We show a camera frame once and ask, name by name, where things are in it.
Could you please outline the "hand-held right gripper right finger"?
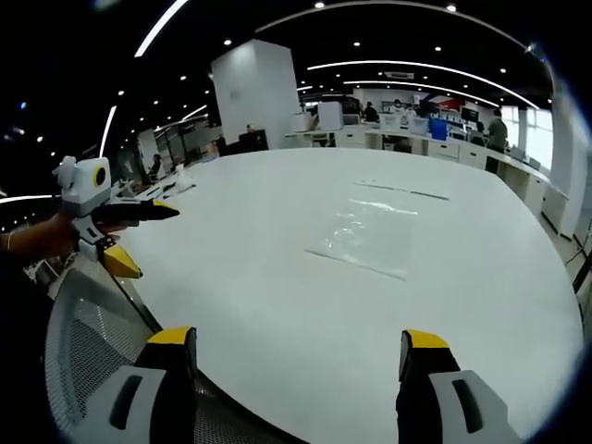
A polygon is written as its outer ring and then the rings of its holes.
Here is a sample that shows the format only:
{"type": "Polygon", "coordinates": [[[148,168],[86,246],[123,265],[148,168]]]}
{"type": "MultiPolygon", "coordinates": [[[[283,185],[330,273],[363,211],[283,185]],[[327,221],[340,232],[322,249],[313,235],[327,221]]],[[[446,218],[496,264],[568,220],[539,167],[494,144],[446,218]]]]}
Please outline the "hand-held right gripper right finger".
{"type": "Polygon", "coordinates": [[[520,443],[503,399],[475,372],[462,370],[441,337],[401,333],[400,443],[520,443]]]}

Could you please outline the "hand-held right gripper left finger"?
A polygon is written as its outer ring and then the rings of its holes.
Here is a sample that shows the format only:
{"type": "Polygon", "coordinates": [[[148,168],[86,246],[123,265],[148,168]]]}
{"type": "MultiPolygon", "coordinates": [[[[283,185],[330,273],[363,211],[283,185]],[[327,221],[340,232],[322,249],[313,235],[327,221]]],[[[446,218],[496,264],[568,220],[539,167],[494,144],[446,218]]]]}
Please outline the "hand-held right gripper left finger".
{"type": "Polygon", "coordinates": [[[196,329],[152,335],[86,401],[87,443],[191,443],[196,410],[196,329]]]}

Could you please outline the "person's left hand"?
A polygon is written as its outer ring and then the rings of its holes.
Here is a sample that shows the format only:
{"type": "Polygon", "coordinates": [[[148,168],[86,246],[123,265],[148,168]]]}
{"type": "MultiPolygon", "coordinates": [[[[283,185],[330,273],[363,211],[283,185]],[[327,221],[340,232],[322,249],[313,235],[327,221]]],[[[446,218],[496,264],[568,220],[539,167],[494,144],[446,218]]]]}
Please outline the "person's left hand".
{"type": "Polygon", "coordinates": [[[6,247],[23,264],[70,254],[75,250],[71,218],[59,212],[48,220],[10,234],[6,247]]]}

